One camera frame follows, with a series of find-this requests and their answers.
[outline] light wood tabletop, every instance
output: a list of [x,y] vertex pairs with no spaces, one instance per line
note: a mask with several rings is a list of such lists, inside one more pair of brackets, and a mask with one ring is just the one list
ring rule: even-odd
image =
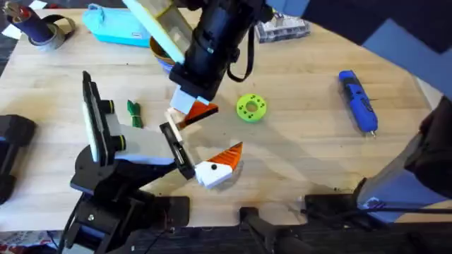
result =
[[[69,186],[78,153],[88,144],[81,110],[82,71],[113,99],[119,120],[131,124],[128,99],[143,110],[145,127],[165,121],[174,83],[149,49],[97,41],[81,22],[81,9],[40,11],[73,18],[74,36],[53,52],[19,40],[0,79],[2,114],[20,114],[38,125],[32,145],[15,167],[11,199],[0,206],[0,231],[62,229],[80,193]],[[183,11],[191,24],[199,12]],[[184,130],[190,153],[207,159],[243,141],[234,177],[207,190],[178,171],[143,187],[156,195],[191,198],[189,226],[237,224],[241,206],[256,206],[274,224],[299,224],[310,193],[349,193],[405,147],[430,109],[413,77],[316,25],[298,40],[256,43],[254,72],[243,83],[225,77],[214,103],[220,112]],[[243,75],[246,43],[233,73]],[[377,138],[357,129],[340,94],[337,76],[352,69],[379,118]],[[256,93],[268,103],[264,119],[239,119],[235,103]]]

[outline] black mount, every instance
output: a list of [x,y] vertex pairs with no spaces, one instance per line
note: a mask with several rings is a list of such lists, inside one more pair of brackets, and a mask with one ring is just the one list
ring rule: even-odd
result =
[[366,179],[362,179],[353,194],[305,195],[306,209],[302,210],[302,213],[307,216],[309,223],[320,222],[333,229],[343,229],[346,226],[365,231],[382,229],[386,225],[367,213],[331,219],[345,212],[358,211],[357,196],[365,182]]
[[241,207],[239,210],[240,228],[249,230],[263,254],[327,254],[326,249],[313,248],[297,238],[295,233],[275,226],[259,217],[255,207]]

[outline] tape roll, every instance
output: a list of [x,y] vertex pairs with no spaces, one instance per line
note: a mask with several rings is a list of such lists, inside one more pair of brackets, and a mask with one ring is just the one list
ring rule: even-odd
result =
[[[71,26],[71,30],[68,33],[64,33],[58,25],[54,24],[54,22],[61,19],[66,19]],[[31,37],[28,37],[28,41],[43,52],[58,49],[70,36],[72,36],[76,29],[76,24],[72,19],[60,15],[49,15],[42,20],[46,22],[47,27],[53,32],[53,36],[45,42],[36,42]]]
[[237,101],[236,110],[241,119],[257,122],[266,114],[267,102],[259,95],[247,94]]

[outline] black cable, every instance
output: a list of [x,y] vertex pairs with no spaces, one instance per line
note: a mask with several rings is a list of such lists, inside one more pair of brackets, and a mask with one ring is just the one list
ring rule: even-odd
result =
[[157,243],[157,240],[166,232],[167,230],[164,229],[162,230],[162,232],[160,232],[160,234],[158,234],[155,238],[154,241],[152,243],[150,243],[150,245],[148,246],[148,248],[146,249],[146,251],[144,252],[144,254],[148,254],[149,250],[154,246],[155,243]]
[[54,236],[50,233],[50,231],[46,231],[47,236],[50,238],[50,240],[52,241],[52,243],[55,245],[55,248],[58,250],[58,244],[55,242]]
[[82,193],[82,195],[80,195],[80,198],[78,199],[76,205],[74,206],[71,214],[69,215],[68,221],[66,222],[66,226],[64,226],[64,230],[63,233],[61,234],[61,238],[59,239],[59,245],[58,245],[58,249],[56,250],[56,254],[62,254],[63,253],[63,249],[65,247],[65,243],[64,241],[66,240],[66,234],[69,230],[70,225],[72,224],[73,218],[76,216],[76,210],[78,205],[80,204],[80,202],[82,201],[82,199],[84,198],[85,193]]
[[246,64],[246,72],[245,76],[243,78],[239,78],[232,74],[231,72],[231,63],[227,65],[227,75],[230,79],[232,79],[235,82],[243,82],[248,78],[249,74],[253,71],[253,65],[254,65],[254,24],[251,24],[251,27],[248,31],[248,62]]
[[[312,212],[309,212],[307,210],[301,211],[304,214],[308,214]],[[337,214],[330,217],[323,217],[322,219],[326,219],[329,221],[335,221],[339,219],[343,219],[346,217],[350,217],[352,215],[357,214],[368,214],[370,212],[406,212],[406,213],[419,213],[419,214],[452,214],[452,209],[423,209],[423,208],[401,208],[401,207],[387,207],[387,208],[369,208],[369,209],[363,209],[363,210],[353,210],[349,212],[344,212],[341,214]]]

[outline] orange toy piece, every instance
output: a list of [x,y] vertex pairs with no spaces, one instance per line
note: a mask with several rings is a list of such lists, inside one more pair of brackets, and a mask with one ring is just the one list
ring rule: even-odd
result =
[[225,164],[231,166],[232,170],[235,170],[239,164],[240,157],[242,156],[243,142],[237,143],[230,149],[225,150],[218,155],[208,159],[208,162],[214,162],[218,164]]
[[205,105],[202,102],[195,101],[190,112],[185,116],[184,120],[177,124],[177,128],[179,130],[189,126],[192,123],[195,123],[201,119],[204,119],[211,114],[218,112],[218,106],[214,103],[209,103],[209,105]]

